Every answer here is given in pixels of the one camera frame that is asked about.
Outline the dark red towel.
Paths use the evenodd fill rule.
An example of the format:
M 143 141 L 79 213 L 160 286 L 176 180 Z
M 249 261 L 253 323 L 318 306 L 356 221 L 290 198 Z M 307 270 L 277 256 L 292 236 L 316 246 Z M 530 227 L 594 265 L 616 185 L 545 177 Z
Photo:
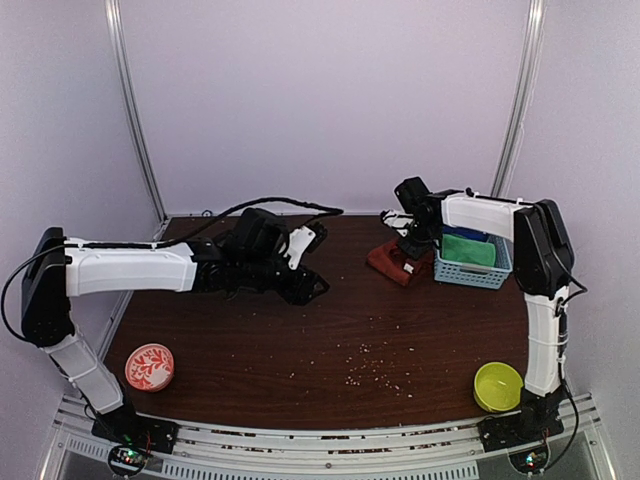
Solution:
M 388 279 L 407 287 L 432 269 L 433 253 L 415 260 L 400 249 L 397 240 L 391 240 L 371 250 L 366 263 Z

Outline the green microfibre towel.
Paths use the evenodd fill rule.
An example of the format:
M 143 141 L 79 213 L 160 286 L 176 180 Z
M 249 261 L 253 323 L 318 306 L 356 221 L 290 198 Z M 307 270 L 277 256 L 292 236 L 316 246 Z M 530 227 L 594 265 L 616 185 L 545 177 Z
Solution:
M 445 234 L 442 238 L 441 258 L 449 262 L 493 267 L 496 248 L 489 242 Z

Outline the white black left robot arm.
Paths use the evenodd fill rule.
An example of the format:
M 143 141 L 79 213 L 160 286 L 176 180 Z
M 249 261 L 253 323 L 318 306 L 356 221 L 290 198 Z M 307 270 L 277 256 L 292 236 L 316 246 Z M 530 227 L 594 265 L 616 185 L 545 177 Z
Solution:
M 281 217 L 260 208 L 245 209 L 230 230 L 213 239 L 94 242 L 51 227 L 32 257 L 7 279 L 22 279 L 20 327 L 7 330 L 44 351 L 105 417 L 106 429 L 121 443 L 133 444 L 143 436 L 143 421 L 72 321 L 71 298 L 120 291 L 273 291 L 290 305 L 304 306 L 329 289 L 302 263 L 326 236 L 320 222 L 289 230 Z

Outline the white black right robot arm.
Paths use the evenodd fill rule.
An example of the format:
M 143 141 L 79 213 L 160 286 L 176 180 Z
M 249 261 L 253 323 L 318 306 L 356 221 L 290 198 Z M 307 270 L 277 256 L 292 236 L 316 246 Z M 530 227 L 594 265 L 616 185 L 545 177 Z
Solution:
M 413 259 L 442 244 L 447 227 L 500 237 L 513 245 L 513 274 L 523 292 L 528 316 L 528 364 L 521 408 L 512 430 L 519 440 L 535 440 L 551 424 L 563 398 L 566 305 L 574 251 L 555 201 L 499 199 L 471 189 L 432 192 L 419 177 L 394 189 L 402 209 L 382 214 L 399 235 L 401 250 Z

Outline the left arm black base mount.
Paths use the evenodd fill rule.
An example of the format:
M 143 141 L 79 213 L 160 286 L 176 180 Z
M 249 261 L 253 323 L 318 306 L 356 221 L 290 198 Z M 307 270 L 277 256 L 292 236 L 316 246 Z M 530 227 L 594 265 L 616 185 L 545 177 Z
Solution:
M 100 413 L 91 403 L 88 408 L 94 416 L 91 430 L 94 436 L 145 452 L 173 452 L 179 430 L 177 423 L 138 414 L 128 398 L 108 413 Z

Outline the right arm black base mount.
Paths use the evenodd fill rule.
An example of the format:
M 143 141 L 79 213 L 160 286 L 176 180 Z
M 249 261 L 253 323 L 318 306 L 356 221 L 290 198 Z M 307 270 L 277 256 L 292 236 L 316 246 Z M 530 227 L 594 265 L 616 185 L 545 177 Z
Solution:
M 487 417 L 477 425 L 485 452 L 509 449 L 564 432 L 559 405 L 546 400 L 525 401 L 517 413 Z

